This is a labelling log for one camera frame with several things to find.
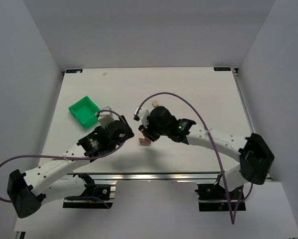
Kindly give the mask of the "red wood block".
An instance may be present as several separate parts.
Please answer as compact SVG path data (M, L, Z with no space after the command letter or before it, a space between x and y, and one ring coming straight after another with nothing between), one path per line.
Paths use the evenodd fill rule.
M140 140L139 143L140 143L140 145L150 145L151 141L150 140Z

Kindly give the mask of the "wood cube with number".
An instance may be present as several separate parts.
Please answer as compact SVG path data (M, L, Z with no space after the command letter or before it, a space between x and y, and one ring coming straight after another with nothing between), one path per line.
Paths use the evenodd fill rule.
M154 108L156 108L156 107L158 107L159 106L159 103L158 103L158 101L152 101L152 106L154 107Z

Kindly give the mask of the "green plastic tray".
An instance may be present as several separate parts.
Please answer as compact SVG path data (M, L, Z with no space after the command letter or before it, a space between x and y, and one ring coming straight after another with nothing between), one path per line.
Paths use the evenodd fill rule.
M96 113L100 109L88 96L70 106L68 110L83 128L88 129L98 122Z

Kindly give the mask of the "wood cube with red square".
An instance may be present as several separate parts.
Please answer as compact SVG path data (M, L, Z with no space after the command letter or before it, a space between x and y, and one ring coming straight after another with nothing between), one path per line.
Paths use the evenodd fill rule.
M145 140L145 136L143 134L139 135L139 141L144 141Z

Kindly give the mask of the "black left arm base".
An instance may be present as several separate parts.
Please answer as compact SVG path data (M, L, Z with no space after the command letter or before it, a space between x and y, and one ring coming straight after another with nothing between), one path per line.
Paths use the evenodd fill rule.
M87 173L73 174L80 178L85 189L79 196L69 196L63 201L65 209L110 209L115 198L116 185L111 182L97 182Z

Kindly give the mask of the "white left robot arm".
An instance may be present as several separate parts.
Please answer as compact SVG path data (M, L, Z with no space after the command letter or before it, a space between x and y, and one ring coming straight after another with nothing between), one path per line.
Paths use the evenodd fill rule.
M117 151L134 133L124 116L110 123L101 124L63 155L53 157L46 164L21 173L10 173L7 194L19 218L34 214L49 202L74 198L94 198L96 184L87 173L70 172Z

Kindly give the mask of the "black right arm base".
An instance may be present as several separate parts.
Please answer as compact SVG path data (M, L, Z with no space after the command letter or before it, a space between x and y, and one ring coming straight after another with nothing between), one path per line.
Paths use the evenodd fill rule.
M229 206L226 199L225 189L218 186L218 183L212 184L197 184L195 193L198 195L198 206L200 212L228 212ZM238 203L238 199L241 193L242 187L234 189L229 192L232 211L235 210L235 206ZM240 203L237 211L246 211L246 205L244 200L244 194L240 197Z

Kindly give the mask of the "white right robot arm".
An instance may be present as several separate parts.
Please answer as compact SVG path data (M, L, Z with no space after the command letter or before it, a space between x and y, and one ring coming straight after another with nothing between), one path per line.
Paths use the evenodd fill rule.
M274 160L274 154L256 133L249 137L228 135L190 119L176 119L169 110L158 106L152 111L137 107L134 120L140 121L139 131L151 141L166 136L177 143L213 149L216 156L224 154L238 165L221 172L215 186L232 192L247 183L263 185Z

